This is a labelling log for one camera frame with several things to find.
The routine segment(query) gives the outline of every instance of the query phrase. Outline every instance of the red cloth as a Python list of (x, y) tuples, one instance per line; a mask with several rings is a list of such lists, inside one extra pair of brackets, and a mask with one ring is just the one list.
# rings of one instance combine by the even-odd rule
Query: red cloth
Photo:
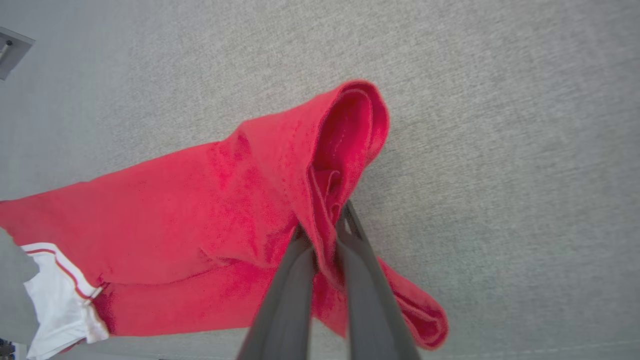
[[(147, 336), (250, 326), (300, 222), (320, 269), (313, 314), (343, 336), (333, 225), (387, 132), (374, 85), (347, 82), (224, 141), (2, 202), (0, 226), (17, 245), (55, 243), (104, 287), (93, 303), (111, 334)], [(418, 345), (440, 346), (443, 309), (380, 265)]]

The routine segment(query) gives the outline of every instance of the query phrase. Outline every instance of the white fabric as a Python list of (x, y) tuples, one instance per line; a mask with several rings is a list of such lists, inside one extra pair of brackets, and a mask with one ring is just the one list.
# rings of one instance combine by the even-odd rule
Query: white fabric
[[(40, 271), (24, 286), (33, 301), (40, 326), (31, 342), (27, 359), (46, 360), (85, 338), (87, 343), (109, 338), (106, 326), (91, 303), (101, 288), (89, 285), (77, 267), (57, 247), (44, 247), (41, 249), (45, 250), (36, 251), (32, 245), (26, 245), (31, 248), (25, 251), (31, 251), (28, 254), (36, 261)], [(89, 299), (78, 294), (76, 282), (62, 266), (75, 277), (78, 290)]]
[(21, 248), (29, 255), (32, 255), (36, 252), (50, 252), (56, 256), (56, 260), (60, 267), (64, 268), (68, 271), (71, 276), (76, 280), (78, 290), (85, 295), (85, 297), (93, 297), (95, 298), (100, 292), (101, 288), (96, 288), (89, 284), (89, 282), (84, 278), (84, 274), (80, 269), (78, 269), (75, 264), (71, 262), (71, 260), (67, 259), (67, 257), (60, 251), (58, 246), (54, 243), (32, 243), (21, 246)]

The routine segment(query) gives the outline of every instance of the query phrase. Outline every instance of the gray fabric surface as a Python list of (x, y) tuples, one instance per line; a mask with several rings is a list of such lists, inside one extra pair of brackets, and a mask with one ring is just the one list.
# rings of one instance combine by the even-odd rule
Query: gray fabric surface
[[(640, 353), (637, 1), (9, 1), (36, 40), (0, 82), (0, 199), (226, 137), (367, 78), (392, 118), (353, 196), (376, 252), (447, 310), (426, 359)], [(36, 266), (0, 239), (0, 336)], [(315, 323), (312, 358), (344, 359)], [(244, 330), (100, 352), (232, 359)]]

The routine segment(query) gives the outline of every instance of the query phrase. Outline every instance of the red towel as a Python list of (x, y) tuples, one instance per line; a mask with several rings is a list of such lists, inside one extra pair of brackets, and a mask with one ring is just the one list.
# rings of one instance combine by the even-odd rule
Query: red towel
[[(104, 288), (93, 305), (111, 334), (147, 336), (250, 326), (300, 222), (320, 269), (312, 312), (343, 336), (333, 225), (387, 132), (374, 85), (347, 82), (224, 141), (2, 202), (0, 226), (32, 253), (55, 244), (58, 265), (82, 273), (65, 268), (83, 298), (84, 280)], [(418, 345), (439, 347), (443, 309), (380, 265)]]

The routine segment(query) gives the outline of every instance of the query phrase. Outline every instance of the fabric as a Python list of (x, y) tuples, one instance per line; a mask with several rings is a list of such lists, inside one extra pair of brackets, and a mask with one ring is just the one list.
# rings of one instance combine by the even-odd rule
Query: fabric
[[(222, 142), (4, 201), (0, 226), (25, 250), (59, 249), (73, 264), (61, 268), (82, 273), (74, 279), (80, 296), (104, 288), (93, 305), (111, 334), (148, 336), (249, 326), (300, 222), (320, 270), (312, 313), (344, 335), (333, 225), (388, 127), (375, 87), (344, 83), (248, 120)], [(418, 345), (439, 347), (448, 333), (443, 309), (380, 265)]]
[(46, 360), (78, 341), (108, 339), (109, 332), (91, 305), (101, 289), (90, 286), (55, 245), (35, 243), (22, 249), (40, 268), (24, 283), (41, 324), (27, 358)]

